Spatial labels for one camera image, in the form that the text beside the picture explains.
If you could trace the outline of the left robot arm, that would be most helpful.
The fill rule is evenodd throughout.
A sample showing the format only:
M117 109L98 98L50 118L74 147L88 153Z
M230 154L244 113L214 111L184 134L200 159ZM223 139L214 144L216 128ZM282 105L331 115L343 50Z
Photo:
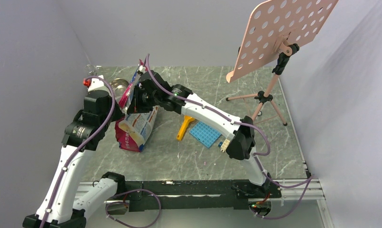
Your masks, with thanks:
M107 173L94 190L75 199L85 166L111 122L122 117L106 89L88 91L84 106L65 128L57 170L49 190L35 214L24 218L25 228L84 228L97 207L109 197L121 199L125 178Z

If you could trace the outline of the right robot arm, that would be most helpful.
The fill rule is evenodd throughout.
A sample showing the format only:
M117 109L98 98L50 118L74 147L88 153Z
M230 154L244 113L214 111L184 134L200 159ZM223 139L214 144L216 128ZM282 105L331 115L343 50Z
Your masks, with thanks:
M231 159L241 162L252 183L252 193L264 197L270 191L256 156L255 130L250 117L240 118L211 106L191 89L180 84L170 85L154 71L137 76L123 110L126 114L140 114L148 113L156 106L193 117L217 130L230 141L225 152Z

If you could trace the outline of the pet food bag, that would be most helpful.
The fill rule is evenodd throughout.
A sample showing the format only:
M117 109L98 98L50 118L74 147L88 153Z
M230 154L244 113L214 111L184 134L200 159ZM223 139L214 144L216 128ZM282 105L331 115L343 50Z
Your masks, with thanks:
M138 82L137 71L134 73L128 88L118 102L122 112L126 111L126 103L130 89ZM119 148L131 152L141 152L149 138L158 114L158 107L153 107L151 112L140 114L125 114L125 117L115 122L115 137Z

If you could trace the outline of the yellow plastic scoop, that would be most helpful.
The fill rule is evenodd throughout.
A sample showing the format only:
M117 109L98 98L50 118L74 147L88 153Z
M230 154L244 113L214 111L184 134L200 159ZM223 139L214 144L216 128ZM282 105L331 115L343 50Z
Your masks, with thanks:
M193 122L194 120L195 120L195 118L193 118L191 116L187 116L187 115L184 116L184 120L181 124L181 127L179 128L179 131L178 131L177 137L176 137L176 139L178 141L181 141L183 139L184 134L186 132L186 129L188 128L189 124L191 122Z

